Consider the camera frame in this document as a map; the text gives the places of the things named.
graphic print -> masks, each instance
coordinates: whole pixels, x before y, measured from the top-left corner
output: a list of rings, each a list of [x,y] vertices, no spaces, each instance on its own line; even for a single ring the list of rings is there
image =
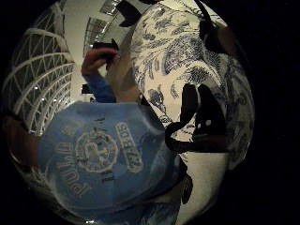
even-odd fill
[[[90,173],[103,173],[113,167],[119,150],[110,135],[93,129],[76,141],[75,152],[80,167]]]

shirt sleeve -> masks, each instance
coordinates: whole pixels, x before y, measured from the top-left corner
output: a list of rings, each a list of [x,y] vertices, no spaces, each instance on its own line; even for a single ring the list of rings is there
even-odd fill
[[[91,75],[83,75],[89,89],[97,102],[115,103],[116,98],[108,82],[97,72]]]

black and white pattern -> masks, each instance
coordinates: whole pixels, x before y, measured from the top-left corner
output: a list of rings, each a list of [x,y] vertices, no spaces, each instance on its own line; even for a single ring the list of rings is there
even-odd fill
[[[164,1],[149,8],[138,22],[132,38],[131,59],[136,82],[154,112],[166,127],[178,122],[185,83],[209,87],[224,114],[230,168],[243,160],[252,137],[254,104],[241,65],[224,53],[206,49],[199,35],[201,12],[182,4],[174,10]],[[222,21],[211,9],[213,22]],[[195,129],[195,116],[186,127],[172,135],[188,142]]]

black background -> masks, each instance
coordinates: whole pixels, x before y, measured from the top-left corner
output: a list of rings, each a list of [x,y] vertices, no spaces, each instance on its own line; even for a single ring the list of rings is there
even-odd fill
[[[1,81],[23,32],[53,0],[1,3]],[[298,225],[299,12],[293,1],[228,0],[208,3],[247,52],[256,124],[247,159],[228,172],[217,204],[190,224]],[[68,224],[37,202],[1,145],[0,224]]]

dark hair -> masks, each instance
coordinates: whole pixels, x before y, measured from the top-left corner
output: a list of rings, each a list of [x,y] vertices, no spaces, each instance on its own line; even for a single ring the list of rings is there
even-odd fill
[[[14,120],[16,121],[19,121],[21,122],[21,127],[23,129],[25,129],[27,132],[29,131],[27,125],[24,123],[23,119],[18,115],[16,114],[15,112],[9,110],[9,109],[1,109],[0,111],[0,122],[1,122],[1,125],[3,125],[3,123],[5,122],[4,119],[5,117],[11,117],[13,118]]]

